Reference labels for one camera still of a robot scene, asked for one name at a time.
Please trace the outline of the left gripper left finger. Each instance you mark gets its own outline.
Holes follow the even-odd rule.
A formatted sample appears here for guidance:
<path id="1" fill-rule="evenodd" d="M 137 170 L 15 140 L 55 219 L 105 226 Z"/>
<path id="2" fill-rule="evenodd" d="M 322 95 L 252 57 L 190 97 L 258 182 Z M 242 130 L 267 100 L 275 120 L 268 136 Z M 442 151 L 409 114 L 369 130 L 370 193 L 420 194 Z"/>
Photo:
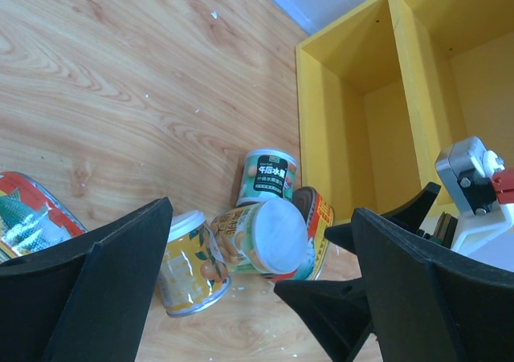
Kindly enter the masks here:
<path id="1" fill-rule="evenodd" d="M 173 207 L 118 220 L 1 265 L 3 361 L 133 361 Z"/>

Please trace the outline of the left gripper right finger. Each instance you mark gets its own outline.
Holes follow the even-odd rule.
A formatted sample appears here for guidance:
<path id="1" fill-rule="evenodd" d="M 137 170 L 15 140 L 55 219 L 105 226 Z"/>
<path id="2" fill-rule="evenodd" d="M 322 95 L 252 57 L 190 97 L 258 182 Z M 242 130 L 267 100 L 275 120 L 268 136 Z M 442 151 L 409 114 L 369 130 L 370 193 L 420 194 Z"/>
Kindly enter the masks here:
<path id="1" fill-rule="evenodd" d="M 513 273 L 358 208 L 353 240 L 385 361 L 511 361 Z"/>

